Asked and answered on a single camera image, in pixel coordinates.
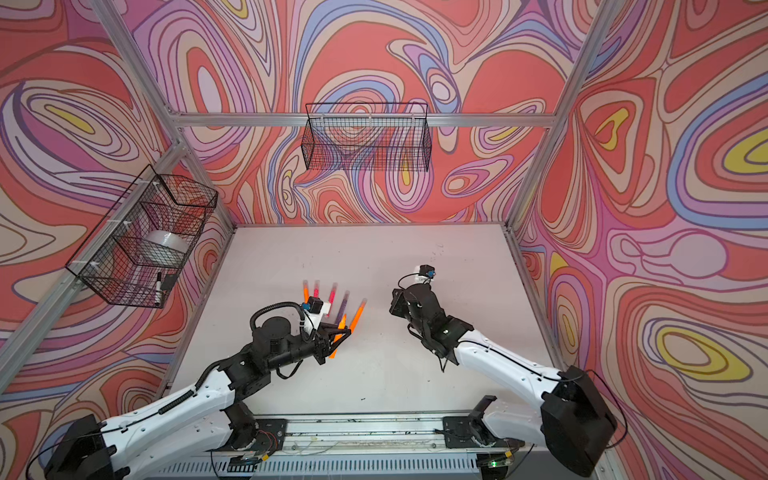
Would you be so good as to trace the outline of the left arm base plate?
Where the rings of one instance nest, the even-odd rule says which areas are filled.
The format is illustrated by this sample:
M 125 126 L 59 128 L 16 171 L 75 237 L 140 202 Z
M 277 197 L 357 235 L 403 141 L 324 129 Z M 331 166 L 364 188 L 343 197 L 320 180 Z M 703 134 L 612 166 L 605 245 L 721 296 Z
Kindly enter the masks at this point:
M 257 418 L 247 421 L 230 421 L 230 432 L 225 442 L 214 451 L 253 452 L 273 454 L 283 449 L 288 420 L 285 418 Z

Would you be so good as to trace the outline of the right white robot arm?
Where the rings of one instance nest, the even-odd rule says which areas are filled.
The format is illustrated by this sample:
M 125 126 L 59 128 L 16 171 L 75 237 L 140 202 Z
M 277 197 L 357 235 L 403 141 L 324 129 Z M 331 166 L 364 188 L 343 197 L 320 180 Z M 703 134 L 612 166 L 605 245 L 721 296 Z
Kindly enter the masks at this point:
M 449 315 L 429 283 L 397 287 L 391 315 L 441 363 L 479 373 L 526 403 L 520 410 L 484 396 L 464 417 L 447 417 L 443 435 L 453 446 L 493 448 L 509 440 L 545 446 L 566 469 L 589 477 L 608 449 L 618 422 L 589 374 L 530 361 Z

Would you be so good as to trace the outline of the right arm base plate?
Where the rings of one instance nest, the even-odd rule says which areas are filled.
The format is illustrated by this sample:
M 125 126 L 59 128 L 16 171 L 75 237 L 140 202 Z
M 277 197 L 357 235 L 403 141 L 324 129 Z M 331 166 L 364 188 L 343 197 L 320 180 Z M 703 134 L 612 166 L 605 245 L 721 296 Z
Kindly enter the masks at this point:
M 496 437 L 482 422 L 468 416 L 443 417 L 442 427 L 434 432 L 443 437 L 449 449 L 507 448 L 516 452 L 525 446 L 525 442 L 518 439 Z

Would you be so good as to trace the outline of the purple pen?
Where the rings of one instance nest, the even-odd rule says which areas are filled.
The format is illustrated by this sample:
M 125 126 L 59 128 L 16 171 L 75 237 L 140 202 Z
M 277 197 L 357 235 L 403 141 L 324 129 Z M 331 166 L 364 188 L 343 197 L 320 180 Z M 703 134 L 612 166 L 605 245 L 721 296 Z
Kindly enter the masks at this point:
M 347 306 L 348 299 L 349 299 L 349 295 L 350 295 L 350 291 L 349 290 L 344 292 L 344 295 L 342 297 L 342 301 L 341 301 L 339 309 L 337 311 L 336 324 L 340 324 L 342 319 L 344 318 L 345 311 L 346 311 L 346 306 Z

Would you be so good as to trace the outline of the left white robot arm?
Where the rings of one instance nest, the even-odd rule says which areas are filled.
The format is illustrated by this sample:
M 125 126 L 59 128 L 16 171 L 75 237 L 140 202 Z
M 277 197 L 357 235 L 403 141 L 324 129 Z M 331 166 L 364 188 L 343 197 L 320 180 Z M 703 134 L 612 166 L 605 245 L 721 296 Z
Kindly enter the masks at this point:
M 290 322 L 272 317 L 250 343 L 213 362 L 185 389 L 104 421 L 74 421 L 43 469 L 47 479 L 142 479 L 188 455 L 226 447 L 245 450 L 261 430 L 245 400 L 270 384 L 287 365 L 306 358 L 319 364 L 350 336 L 318 319 L 310 333 L 292 334 Z

